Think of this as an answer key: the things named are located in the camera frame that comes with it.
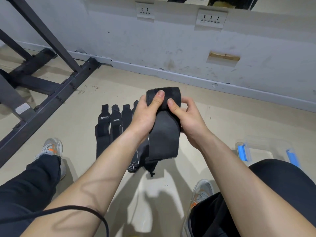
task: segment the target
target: metal frame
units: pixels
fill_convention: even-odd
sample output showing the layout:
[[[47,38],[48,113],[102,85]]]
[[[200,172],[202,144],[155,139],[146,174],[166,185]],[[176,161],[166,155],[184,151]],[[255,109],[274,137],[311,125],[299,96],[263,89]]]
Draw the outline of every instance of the metal frame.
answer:
[[[63,83],[58,84],[37,78],[32,74],[57,55],[45,48],[36,55],[30,55],[18,43],[0,30],[0,39],[21,55],[25,61],[10,73],[0,69],[0,102],[9,107],[21,120],[13,130],[0,141],[0,167],[37,131],[39,127],[65,102],[93,71],[101,66],[94,58],[89,58],[80,66],[61,45],[52,32],[40,20],[25,0],[7,0],[42,36],[54,51],[74,71]],[[22,86],[48,95],[34,109],[16,92]]]

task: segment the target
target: sneaker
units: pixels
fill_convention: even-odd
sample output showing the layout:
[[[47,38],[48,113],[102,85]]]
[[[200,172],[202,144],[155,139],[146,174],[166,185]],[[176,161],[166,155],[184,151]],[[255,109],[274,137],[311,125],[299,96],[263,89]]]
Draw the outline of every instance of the sneaker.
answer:
[[[191,198],[191,205],[188,215],[183,223],[181,237],[192,237],[189,228],[189,216],[193,207],[195,207],[201,201],[207,199],[214,194],[214,189],[210,181],[207,179],[201,179],[194,187]]]
[[[63,154],[63,144],[61,143],[60,139],[48,138],[44,143],[44,146],[42,148],[41,153],[39,153],[37,156],[35,156],[34,160],[40,158],[42,155],[58,155],[58,156],[60,156],[61,157],[60,180],[61,180],[66,175],[66,166],[65,166],[65,163],[63,162],[62,154]]]

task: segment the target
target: wall socket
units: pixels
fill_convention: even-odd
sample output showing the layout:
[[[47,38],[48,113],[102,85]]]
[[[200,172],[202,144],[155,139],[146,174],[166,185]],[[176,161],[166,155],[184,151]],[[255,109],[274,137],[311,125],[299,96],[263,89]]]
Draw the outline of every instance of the wall socket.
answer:
[[[227,12],[199,9],[196,25],[223,28]]]
[[[136,13],[138,17],[155,19],[153,4],[136,2]]]

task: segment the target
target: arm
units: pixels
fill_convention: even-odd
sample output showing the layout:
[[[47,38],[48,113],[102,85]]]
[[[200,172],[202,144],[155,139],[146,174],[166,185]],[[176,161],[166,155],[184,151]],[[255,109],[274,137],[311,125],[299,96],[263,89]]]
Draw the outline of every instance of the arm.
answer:
[[[64,205],[90,207],[105,215],[132,157],[152,129],[156,112],[164,100],[160,91],[147,107],[142,96],[132,123],[70,187],[60,194],[47,209]],[[94,236],[100,220],[85,211],[61,211],[36,218],[22,234],[27,236]]]
[[[263,183],[205,125],[194,101],[182,98],[187,110],[168,100],[189,142],[199,149],[243,237],[316,236],[316,228]]]

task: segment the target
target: hand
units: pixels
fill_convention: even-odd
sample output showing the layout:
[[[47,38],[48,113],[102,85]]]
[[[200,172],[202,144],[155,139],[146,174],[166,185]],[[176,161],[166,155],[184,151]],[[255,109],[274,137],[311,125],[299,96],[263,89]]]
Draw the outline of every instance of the hand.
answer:
[[[200,150],[199,140],[204,138],[205,134],[210,133],[198,108],[192,98],[182,97],[182,103],[188,105],[187,109],[180,108],[173,99],[168,99],[168,107],[170,111],[179,119],[183,132],[193,147]]]
[[[156,120],[156,113],[158,108],[163,103],[165,98],[165,92],[160,90],[156,93],[153,101],[149,106],[146,103],[146,95],[142,95],[137,104],[133,120],[129,130],[132,130],[137,137],[139,137],[140,143],[147,137],[148,133],[154,126]]]

